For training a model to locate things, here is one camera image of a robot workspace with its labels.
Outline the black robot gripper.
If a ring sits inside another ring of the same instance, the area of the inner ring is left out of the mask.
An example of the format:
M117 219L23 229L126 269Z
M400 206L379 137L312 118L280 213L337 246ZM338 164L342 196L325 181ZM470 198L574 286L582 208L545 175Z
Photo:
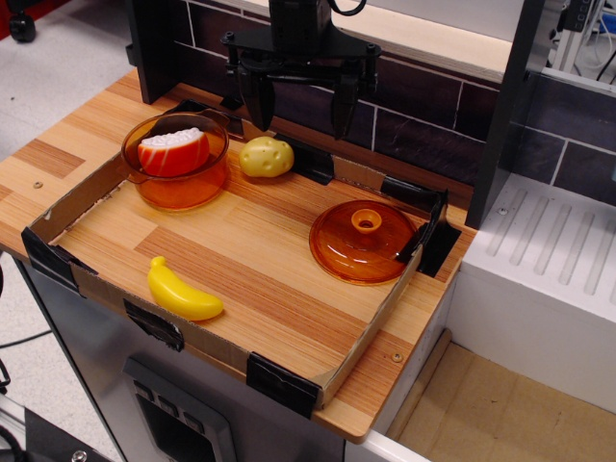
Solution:
M273 84L333 88L331 123L336 140L347 136L358 96L376 90L379 45L355 38L332 21L351 17L366 3L343 10L335 1L270 1L269 25L227 32L227 72L236 77L252 124L268 131L274 116Z

